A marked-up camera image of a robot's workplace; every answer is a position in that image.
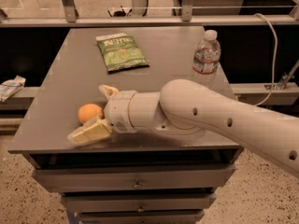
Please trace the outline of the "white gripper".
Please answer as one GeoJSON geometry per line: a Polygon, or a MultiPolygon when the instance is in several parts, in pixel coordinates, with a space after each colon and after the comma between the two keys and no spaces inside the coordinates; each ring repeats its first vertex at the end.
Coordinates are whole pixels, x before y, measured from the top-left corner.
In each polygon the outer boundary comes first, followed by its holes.
{"type": "Polygon", "coordinates": [[[104,109],[106,119],[95,116],[76,128],[67,136],[73,144],[86,145],[106,139],[112,134],[112,129],[116,133],[136,132],[129,117],[129,106],[136,91],[119,91],[105,84],[100,85],[98,89],[108,99],[104,109]]]}

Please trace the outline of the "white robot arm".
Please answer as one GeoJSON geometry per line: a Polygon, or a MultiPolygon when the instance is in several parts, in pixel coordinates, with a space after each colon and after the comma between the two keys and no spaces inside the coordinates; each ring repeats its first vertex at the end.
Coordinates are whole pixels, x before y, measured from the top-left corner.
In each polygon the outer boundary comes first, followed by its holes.
{"type": "Polygon", "coordinates": [[[195,140],[212,131],[299,176],[299,118],[249,105],[186,79],[167,82],[160,91],[119,91],[99,87],[107,98],[94,115],[68,135],[87,145],[116,133],[150,130],[174,139],[195,140]]]}

